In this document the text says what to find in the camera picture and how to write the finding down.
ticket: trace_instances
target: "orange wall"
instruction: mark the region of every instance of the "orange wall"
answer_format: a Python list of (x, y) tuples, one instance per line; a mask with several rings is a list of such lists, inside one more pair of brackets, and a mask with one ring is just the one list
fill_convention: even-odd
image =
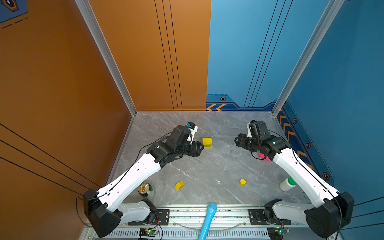
[[(0, 23), (0, 123), (103, 186), (129, 111), (76, 3), (27, 4), (27, 14)], [(98, 188), (2, 126), (0, 139)], [(2, 142), (0, 156), (79, 193), (87, 190)], [(75, 193), (3, 159), (0, 182), (0, 239), (79, 237), (83, 225), (76, 215)], [(85, 220), (80, 202), (79, 211)]]
[(210, 0), (90, 2), (138, 111), (205, 110)]

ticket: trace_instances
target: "yellow block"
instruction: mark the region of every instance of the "yellow block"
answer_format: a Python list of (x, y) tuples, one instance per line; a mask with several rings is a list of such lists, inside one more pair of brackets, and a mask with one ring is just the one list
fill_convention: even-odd
[(212, 145), (212, 138), (203, 138), (203, 145)]
[(179, 191), (182, 186), (184, 186), (185, 183), (183, 181), (180, 181), (176, 184), (175, 189), (176, 191)]
[(240, 186), (244, 186), (246, 184), (245, 179), (240, 180)]

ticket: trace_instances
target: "gray marble tabletop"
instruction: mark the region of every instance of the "gray marble tabletop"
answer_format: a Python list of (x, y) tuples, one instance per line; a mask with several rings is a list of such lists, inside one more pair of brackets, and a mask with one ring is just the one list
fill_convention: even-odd
[[(142, 146), (171, 132), (177, 125), (194, 122), (199, 128), (195, 140), (211, 137), (213, 149), (204, 149), (199, 157), (184, 156), (150, 176), (146, 182), (155, 190), (152, 200), (155, 206), (206, 205), (209, 202), (264, 206), (275, 198), (310, 203), (299, 186), (288, 192), (279, 188), (280, 182), (289, 177), (281, 167), (271, 161), (255, 159), (249, 151), (235, 145), (234, 139), (239, 133), (247, 133), (247, 123), (251, 120), (264, 121), (269, 130), (283, 135), (272, 113), (264, 111), (138, 112), (112, 179), (131, 166)], [(247, 181), (245, 186), (240, 186), (241, 179)], [(179, 181), (185, 186), (176, 191)], [(135, 190), (124, 203), (141, 199)]]

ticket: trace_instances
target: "pink object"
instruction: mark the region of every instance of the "pink object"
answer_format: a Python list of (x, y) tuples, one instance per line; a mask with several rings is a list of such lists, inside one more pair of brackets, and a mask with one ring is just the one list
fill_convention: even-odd
[(265, 155), (264, 154), (262, 154), (261, 152), (259, 153), (259, 157), (260, 158), (264, 158), (265, 157)]

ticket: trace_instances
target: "blue tube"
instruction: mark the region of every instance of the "blue tube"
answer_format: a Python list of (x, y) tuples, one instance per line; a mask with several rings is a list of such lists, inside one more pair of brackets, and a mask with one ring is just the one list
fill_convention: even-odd
[(198, 240), (205, 240), (205, 238), (207, 237), (208, 230), (209, 230), (209, 227), (211, 226), (211, 222), (212, 222), (212, 219), (214, 218), (216, 210), (217, 210), (217, 205), (211, 202), (208, 205), (207, 215), (205, 217), (203, 227), (201, 228)]

